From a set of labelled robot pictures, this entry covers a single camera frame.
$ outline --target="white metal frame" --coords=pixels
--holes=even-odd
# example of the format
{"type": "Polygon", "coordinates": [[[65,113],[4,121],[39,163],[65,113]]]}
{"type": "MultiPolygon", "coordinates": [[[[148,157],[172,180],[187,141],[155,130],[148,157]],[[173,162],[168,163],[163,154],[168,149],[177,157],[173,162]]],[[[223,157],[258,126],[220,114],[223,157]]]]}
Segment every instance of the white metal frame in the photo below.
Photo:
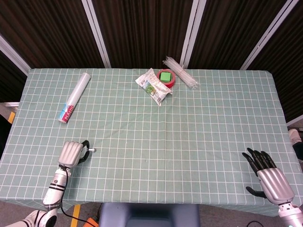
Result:
{"type": "Polygon", "coordinates": [[[241,66],[241,70],[246,70],[250,64],[255,60],[256,56],[260,53],[266,43],[270,40],[276,30],[283,23],[285,18],[288,16],[290,11],[295,7],[299,0],[287,0],[284,6],[281,8],[279,13],[276,15],[275,19],[271,22],[265,33],[262,35],[254,49],[252,49],[251,53],[241,66]]]}
{"type": "Polygon", "coordinates": [[[97,16],[95,13],[95,9],[93,6],[93,3],[91,0],[82,0],[83,7],[85,9],[86,16],[89,20],[89,25],[92,30],[92,33],[94,34],[97,47],[99,49],[103,64],[105,68],[111,68],[108,54],[106,51],[106,47],[104,44],[103,36],[100,30],[100,26],[97,20],[97,16]]]}
{"type": "Polygon", "coordinates": [[[184,69],[187,69],[191,54],[193,52],[205,5],[206,0],[193,1],[180,59],[180,65],[184,69]]]}
{"type": "Polygon", "coordinates": [[[0,35],[0,50],[27,76],[30,66],[12,48],[12,46],[0,35]]]}

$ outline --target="table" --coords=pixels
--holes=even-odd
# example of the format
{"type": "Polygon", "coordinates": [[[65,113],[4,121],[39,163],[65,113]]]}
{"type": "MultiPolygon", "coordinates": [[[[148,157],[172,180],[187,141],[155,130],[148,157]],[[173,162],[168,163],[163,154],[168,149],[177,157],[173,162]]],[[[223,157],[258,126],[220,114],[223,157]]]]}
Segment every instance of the table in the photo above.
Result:
{"type": "Polygon", "coordinates": [[[289,142],[272,75],[187,70],[158,107],[135,79],[146,69],[30,70],[0,162],[0,199],[42,209],[65,141],[97,152],[71,170],[65,208],[88,201],[204,203],[276,215],[250,195],[258,179],[241,155],[269,152],[301,205],[303,175],[289,142]],[[57,118],[81,73],[92,76],[68,124],[57,118]]]}

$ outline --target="floor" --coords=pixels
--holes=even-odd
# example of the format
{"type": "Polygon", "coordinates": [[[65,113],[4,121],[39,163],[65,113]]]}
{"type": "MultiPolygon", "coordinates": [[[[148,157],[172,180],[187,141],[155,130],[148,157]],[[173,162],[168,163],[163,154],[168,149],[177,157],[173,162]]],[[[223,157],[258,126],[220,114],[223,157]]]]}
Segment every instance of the floor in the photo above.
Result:
{"type": "MultiPolygon", "coordinates": [[[[87,218],[97,215],[100,203],[90,202],[81,205],[79,218],[87,218]]],[[[24,219],[34,209],[19,205],[8,204],[0,201],[0,227],[10,225],[18,220],[24,219]]],[[[73,213],[73,207],[66,212],[73,213]]],[[[253,220],[259,221],[264,227],[284,227],[279,217],[268,217],[248,212],[227,210],[223,208],[200,205],[200,226],[202,227],[246,227],[253,220]]],[[[71,225],[71,218],[58,214],[56,227],[68,227],[71,225]]],[[[258,223],[251,223],[249,227],[261,227],[258,223]]]]}

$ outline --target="plastic straw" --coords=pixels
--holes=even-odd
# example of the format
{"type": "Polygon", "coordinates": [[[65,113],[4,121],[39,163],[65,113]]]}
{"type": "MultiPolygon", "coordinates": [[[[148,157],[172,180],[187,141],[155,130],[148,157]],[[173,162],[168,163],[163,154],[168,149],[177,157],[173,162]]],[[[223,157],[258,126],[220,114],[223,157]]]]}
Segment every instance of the plastic straw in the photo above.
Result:
{"type": "Polygon", "coordinates": [[[198,85],[198,82],[171,57],[166,57],[166,60],[163,61],[171,70],[173,70],[180,78],[186,83],[190,88],[195,89],[198,85]]]}

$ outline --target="silver robotic hand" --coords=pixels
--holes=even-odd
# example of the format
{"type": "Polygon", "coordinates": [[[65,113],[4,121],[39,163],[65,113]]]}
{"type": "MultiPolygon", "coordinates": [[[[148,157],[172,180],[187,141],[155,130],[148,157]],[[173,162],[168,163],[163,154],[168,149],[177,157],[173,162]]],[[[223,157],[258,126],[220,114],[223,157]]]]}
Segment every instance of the silver robotic hand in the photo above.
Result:
{"type": "Polygon", "coordinates": [[[71,176],[70,169],[86,161],[90,151],[95,152],[96,150],[89,148],[87,140],[83,143],[65,142],[58,161],[59,169],[55,172],[43,200],[44,208],[47,211],[35,210],[22,221],[7,227],[53,227],[57,221],[57,210],[62,207],[65,187],[68,177],[71,176]],[[80,158],[85,146],[87,147],[85,155],[80,158]]]}
{"type": "Polygon", "coordinates": [[[302,227],[303,213],[301,209],[292,204],[294,192],[285,175],[277,168],[272,158],[264,151],[258,152],[247,148],[252,158],[242,153],[249,162],[252,170],[260,180],[263,191],[255,191],[246,187],[247,191],[257,197],[268,199],[279,206],[279,216],[287,227],[302,227]]]}

